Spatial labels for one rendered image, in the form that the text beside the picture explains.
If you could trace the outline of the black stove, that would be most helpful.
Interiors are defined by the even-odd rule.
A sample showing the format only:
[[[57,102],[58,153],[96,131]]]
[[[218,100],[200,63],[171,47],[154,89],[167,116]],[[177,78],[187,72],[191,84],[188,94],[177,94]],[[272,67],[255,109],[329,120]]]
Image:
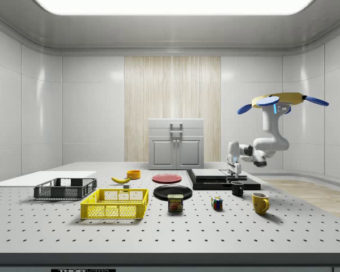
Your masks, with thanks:
[[[223,175],[199,175],[197,176],[192,170],[187,170],[187,173],[193,183],[193,190],[231,190],[232,181],[240,181],[244,185],[244,190],[260,190],[261,184],[252,180],[247,176],[239,176],[236,180],[234,176],[230,176],[221,172]]]

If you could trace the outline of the black mug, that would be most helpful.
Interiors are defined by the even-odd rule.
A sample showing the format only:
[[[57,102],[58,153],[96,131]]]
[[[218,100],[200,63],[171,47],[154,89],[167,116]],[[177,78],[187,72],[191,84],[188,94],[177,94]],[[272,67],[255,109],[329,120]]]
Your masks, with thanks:
[[[232,181],[231,189],[234,196],[240,197],[244,194],[244,183],[241,181]]]

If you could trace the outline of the red plate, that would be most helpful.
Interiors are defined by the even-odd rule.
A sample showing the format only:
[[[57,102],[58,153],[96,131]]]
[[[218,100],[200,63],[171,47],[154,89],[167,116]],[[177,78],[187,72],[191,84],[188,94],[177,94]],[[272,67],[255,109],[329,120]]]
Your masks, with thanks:
[[[174,174],[160,174],[152,177],[152,181],[159,184],[174,184],[182,180],[182,177]]]

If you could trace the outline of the yellow mug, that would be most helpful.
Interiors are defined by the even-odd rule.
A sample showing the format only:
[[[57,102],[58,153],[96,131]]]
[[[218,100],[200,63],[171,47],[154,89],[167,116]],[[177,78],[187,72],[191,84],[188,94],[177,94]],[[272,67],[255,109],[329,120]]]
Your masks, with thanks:
[[[252,193],[252,203],[257,214],[264,215],[270,207],[269,196],[264,193]]]

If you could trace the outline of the black plate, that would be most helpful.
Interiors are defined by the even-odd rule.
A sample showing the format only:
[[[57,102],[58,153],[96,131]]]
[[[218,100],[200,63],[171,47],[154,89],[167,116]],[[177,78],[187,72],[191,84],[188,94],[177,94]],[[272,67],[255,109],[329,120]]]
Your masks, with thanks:
[[[181,185],[164,185],[154,189],[154,196],[160,200],[166,201],[169,194],[182,194],[184,199],[192,196],[193,191],[189,187]]]

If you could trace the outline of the drone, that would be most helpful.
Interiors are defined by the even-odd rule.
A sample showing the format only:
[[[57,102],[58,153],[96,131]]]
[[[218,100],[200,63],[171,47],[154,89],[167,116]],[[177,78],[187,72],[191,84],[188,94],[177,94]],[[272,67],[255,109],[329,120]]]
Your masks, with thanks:
[[[259,97],[255,97],[250,104],[247,104],[243,107],[241,107],[237,113],[238,114],[243,114],[247,112],[248,110],[251,109],[251,107],[264,107],[264,106],[269,106],[273,105],[276,103],[286,103],[286,104],[291,104],[291,105],[297,105],[302,103],[304,100],[322,105],[322,106],[328,106],[329,103],[323,100],[320,100],[315,97],[303,95],[302,93],[299,92],[282,92],[282,93],[274,93],[271,95],[263,95]]]

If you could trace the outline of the yellow basket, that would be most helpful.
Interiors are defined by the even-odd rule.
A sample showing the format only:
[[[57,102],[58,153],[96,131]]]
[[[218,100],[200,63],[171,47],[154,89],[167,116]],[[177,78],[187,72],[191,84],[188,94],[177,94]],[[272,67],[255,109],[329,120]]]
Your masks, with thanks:
[[[80,203],[82,219],[142,219],[148,189],[98,189]]]

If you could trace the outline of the white board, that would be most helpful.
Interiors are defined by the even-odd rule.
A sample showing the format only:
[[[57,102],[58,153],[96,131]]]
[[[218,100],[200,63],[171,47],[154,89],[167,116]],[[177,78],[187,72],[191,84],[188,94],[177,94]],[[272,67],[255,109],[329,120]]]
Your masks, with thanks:
[[[39,171],[0,182],[0,186],[36,186],[55,178],[86,178],[96,171]]]

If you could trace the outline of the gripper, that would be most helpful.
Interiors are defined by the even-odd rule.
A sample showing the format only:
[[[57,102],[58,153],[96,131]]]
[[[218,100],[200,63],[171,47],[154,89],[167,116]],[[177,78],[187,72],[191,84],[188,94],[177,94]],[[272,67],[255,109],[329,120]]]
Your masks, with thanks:
[[[238,162],[232,163],[228,162],[228,174],[231,176],[238,178],[239,174],[241,173],[241,165]]]

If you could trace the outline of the flat-sided can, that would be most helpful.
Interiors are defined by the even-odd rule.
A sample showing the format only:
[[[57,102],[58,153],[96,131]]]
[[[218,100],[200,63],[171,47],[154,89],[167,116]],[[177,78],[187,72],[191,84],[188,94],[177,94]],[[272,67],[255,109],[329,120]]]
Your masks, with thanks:
[[[168,198],[168,211],[170,212],[183,211],[184,196],[182,194],[169,194],[167,195],[167,198]]]

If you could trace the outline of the dark grey basket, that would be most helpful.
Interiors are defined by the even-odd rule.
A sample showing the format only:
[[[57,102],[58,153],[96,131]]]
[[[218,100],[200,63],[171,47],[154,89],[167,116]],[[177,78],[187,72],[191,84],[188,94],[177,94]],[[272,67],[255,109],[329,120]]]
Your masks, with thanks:
[[[54,178],[34,187],[37,199],[82,199],[97,187],[96,178]]]

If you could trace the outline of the white cabinet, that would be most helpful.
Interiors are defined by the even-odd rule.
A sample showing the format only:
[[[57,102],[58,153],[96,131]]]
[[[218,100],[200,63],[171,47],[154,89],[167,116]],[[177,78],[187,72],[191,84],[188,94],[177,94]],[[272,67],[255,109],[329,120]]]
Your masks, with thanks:
[[[202,118],[150,118],[149,169],[198,169],[204,164]]]

